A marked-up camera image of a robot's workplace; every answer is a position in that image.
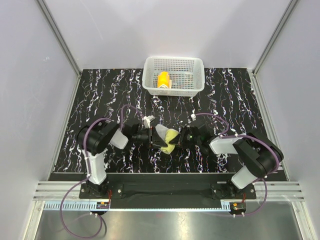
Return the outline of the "grey and orange towel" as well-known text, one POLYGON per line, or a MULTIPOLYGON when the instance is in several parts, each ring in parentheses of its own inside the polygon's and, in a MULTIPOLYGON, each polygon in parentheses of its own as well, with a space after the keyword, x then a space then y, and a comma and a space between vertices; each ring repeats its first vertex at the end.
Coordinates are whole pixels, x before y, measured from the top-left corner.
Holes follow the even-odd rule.
POLYGON ((171 89, 172 81, 170 75, 166 71, 162 71, 157 76, 157 88, 171 89))

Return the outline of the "grey towel yellow frog print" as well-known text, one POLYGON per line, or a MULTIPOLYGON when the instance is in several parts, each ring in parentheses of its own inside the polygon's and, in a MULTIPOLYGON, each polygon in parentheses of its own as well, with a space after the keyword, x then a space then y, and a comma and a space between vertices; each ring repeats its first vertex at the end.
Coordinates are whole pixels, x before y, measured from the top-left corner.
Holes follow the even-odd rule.
POLYGON ((175 137, 178 136, 179 132, 172 128, 167 128, 164 125, 157 124, 155 126, 156 132, 160 136, 162 140, 167 144, 167 147, 161 147, 161 151, 164 154, 170 155, 173 150, 175 149, 175 145, 170 144, 170 141, 173 140, 175 137))

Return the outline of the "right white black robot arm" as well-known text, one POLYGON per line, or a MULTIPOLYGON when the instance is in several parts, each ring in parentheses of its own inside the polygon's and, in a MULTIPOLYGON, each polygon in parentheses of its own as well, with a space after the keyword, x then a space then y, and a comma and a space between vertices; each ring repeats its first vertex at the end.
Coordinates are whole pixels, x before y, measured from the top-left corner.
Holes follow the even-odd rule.
POLYGON ((228 195, 235 199, 244 194, 249 184, 277 171, 284 159, 283 152, 256 129, 240 135, 214 136, 205 123, 195 122, 170 137, 168 143, 183 149, 198 146, 207 155, 238 155, 244 166, 227 185, 228 195))

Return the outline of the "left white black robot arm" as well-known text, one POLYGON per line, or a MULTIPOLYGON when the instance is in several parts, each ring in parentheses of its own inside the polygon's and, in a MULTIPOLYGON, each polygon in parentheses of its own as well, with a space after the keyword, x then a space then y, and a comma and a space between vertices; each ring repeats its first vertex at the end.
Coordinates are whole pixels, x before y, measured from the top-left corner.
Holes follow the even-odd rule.
POLYGON ((145 144, 150 149, 165 148, 168 128, 158 124, 147 125, 140 129, 139 123, 126 124, 120 129, 120 124, 108 118, 100 118, 91 125, 82 127, 76 140, 84 155, 87 181, 91 183, 90 192, 97 198, 103 198, 108 193, 107 178, 104 170, 104 151, 108 145, 123 150, 129 142, 145 144))

